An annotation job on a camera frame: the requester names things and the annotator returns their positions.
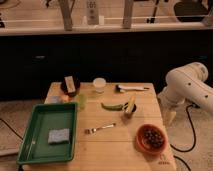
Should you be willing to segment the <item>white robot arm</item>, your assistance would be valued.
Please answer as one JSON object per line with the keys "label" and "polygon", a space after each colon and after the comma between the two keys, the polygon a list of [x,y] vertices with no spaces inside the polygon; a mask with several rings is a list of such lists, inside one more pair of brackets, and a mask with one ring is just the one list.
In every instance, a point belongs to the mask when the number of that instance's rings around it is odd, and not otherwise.
{"label": "white robot arm", "polygon": [[208,69],[200,62],[193,62],[167,73],[166,86],[157,95],[165,126],[171,124],[176,116],[176,107],[186,99],[213,114],[213,88],[205,84],[207,78]]}

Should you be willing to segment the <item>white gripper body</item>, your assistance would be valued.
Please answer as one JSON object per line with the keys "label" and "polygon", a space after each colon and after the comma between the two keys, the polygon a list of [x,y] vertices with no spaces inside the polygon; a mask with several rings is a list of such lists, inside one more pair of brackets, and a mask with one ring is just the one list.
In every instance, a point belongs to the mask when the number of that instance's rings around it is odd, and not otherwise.
{"label": "white gripper body", "polygon": [[169,126],[176,116],[176,105],[164,104],[163,107],[163,122],[165,126]]}

